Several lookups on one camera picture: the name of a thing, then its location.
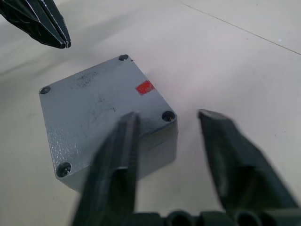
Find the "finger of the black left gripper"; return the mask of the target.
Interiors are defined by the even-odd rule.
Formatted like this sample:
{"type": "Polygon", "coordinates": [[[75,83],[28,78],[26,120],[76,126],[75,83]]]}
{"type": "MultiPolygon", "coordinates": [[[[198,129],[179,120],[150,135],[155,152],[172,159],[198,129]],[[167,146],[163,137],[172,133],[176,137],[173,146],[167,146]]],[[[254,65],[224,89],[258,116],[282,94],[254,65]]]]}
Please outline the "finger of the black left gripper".
{"type": "Polygon", "coordinates": [[[2,0],[0,14],[41,44],[65,48],[63,39],[43,7],[43,0],[2,0]]]}
{"type": "Polygon", "coordinates": [[[55,2],[53,0],[44,0],[43,7],[55,29],[58,31],[59,35],[65,43],[65,48],[71,47],[70,35],[65,23],[65,20],[61,13],[59,12],[55,2]]]}

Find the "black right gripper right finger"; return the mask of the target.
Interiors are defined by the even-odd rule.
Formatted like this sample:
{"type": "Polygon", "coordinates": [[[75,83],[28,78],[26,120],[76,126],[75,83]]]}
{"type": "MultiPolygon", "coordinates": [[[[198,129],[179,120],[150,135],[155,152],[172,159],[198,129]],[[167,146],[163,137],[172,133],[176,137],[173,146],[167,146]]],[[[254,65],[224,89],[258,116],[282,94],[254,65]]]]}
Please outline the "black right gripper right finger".
{"type": "Polygon", "coordinates": [[[199,110],[206,157],[225,211],[297,209],[297,201],[263,153],[225,115],[199,110]]]}

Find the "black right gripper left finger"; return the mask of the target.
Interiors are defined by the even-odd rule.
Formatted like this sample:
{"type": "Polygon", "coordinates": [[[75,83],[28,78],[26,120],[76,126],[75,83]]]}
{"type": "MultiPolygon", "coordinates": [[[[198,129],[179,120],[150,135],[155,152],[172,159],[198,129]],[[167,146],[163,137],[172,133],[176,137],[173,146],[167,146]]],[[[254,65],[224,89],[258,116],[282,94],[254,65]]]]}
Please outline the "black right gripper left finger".
{"type": "Polygon", "coordinates": [[[135,208],[140,116],[120,118],[90,165],[74,226],[119,226],[135,208]]]}

